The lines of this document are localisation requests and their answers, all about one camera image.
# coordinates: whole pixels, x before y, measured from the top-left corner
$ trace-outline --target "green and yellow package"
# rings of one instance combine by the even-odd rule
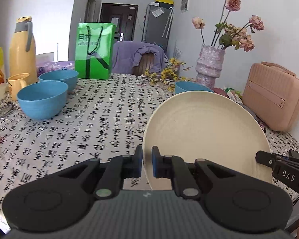
[[[112,23],[80,23],[77,29],[75,70],[78,78],[109,79],[116,26]]]

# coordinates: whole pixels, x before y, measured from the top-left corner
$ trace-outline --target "gray refrigerator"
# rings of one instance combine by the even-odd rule
[[[164,49],[166,52],[167,44],[169,39],[169,33],[166,38],[166,33],[168,31],[168,26],[164,37],[162,37],[165,25],[168,20],[168,16],[171,12],[170,9],[163,8],[164,13],[156,17],[152,14],[152,10],[158,9],[159,7],[155,5],[148,5],[146,9],[146,18],[144,21],[142,42],[156,44]]]

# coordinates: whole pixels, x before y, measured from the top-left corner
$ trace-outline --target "yellow mug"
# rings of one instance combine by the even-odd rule
[[[8,78],[9,93],[13,101],[17,100],[18,92],[27,86],[25,79],[29,77],[29,73],[20,73]]]

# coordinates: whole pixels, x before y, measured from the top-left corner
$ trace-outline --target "vase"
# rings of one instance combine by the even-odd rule
[[[196,83],[202,84],[210,89],[215,87],[216,78],[220,77],[225,50],[212,46],[202,45],[196,65]]]

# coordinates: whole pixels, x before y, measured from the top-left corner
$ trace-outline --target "calligraphy tablecloth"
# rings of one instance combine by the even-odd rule
[[[80,79],[63,110],[51,120],[33,121],[17,109],[0,121],[0,227],[9,227],[2,214],[4,196],[13,188],[90,158],[101,162],[134,154],[153,111],[173,94],[164,87],[144,84],[142,77],[113,74],[109,80]],[[267,129],[273,152],[299,152],[289,134]],[[292,198],[297,194],[278,181]],[[126,180],[125,189],[150,189],[144,172]]]

